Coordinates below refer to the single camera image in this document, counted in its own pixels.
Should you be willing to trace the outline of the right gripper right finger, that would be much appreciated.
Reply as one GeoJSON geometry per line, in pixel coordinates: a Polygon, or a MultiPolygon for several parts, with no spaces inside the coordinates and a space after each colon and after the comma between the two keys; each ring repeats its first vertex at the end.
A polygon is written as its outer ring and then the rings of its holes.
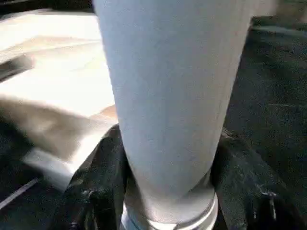
{"type": "Polygon", "coordinates": [[[307,218],[277,173],[240,136],[223,128],[211,169],[227,230],[305,230],[307,218]]]}

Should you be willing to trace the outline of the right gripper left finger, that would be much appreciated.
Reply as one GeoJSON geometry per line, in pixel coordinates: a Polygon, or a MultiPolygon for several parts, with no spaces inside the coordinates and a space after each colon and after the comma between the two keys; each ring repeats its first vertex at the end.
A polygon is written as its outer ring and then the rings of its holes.
{"type": "Polygon", "coordinates": [[[130,168],[119,125],[112,126],[65,190],[51,230],[119,230],[130,168]]]}

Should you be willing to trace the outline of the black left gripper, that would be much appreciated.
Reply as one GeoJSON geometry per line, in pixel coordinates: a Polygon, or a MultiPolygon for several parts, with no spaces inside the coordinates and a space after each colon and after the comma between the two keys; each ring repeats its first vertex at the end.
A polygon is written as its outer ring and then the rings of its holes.
{"type": "Polygon", "coordinates": [[[0,63],[0,80],[6,81],[13,76],[23,73],[35,66],[34,61],[26,56],[15,56],[0,63]]]}

